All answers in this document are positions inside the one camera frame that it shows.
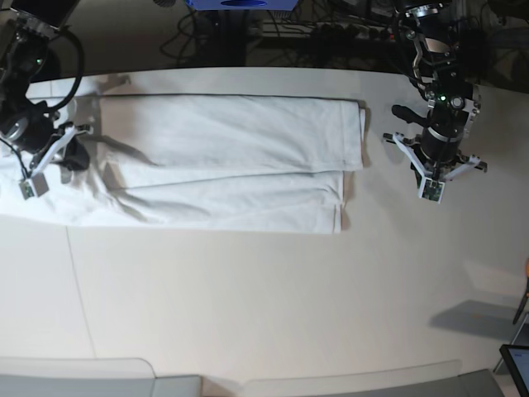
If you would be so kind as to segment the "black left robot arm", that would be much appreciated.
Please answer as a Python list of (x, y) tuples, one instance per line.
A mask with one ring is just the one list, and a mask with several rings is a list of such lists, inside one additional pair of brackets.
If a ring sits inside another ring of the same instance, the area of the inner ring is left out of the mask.
[(394, 105), (392, 114), (422, 133), (407, 139), (426, 169), (440, 171), (461, 164), (460, 143), (469, 135), (481, 110), (479, 88), (465, 79), (457, 58), (457, 44), (441, 11), (449, 1), (395, 1), (393, 20), (396, 42), (413, 44), (410, 82), (428, 104), (425, 116)]

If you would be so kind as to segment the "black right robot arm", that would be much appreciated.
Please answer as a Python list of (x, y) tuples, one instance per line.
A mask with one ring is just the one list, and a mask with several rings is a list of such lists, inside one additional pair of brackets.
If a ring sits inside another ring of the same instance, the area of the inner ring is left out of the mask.
[[(88, 134), (88, 125), (55, 122), (79, 89), (85, 53), (79, 38), (65, 26), (77, 1), (11, 1), (1, 9), (1, 143), (18, 158), (22, 175), (31, 176), (50, 161), (70, 171), (85, 171), (89, 154), (77, 138)], [(77, 55), (74, 83), (55, 105), (33, 103), (27, 92), (33, 79), (45, 68), (49, 45), (66, 39)]]

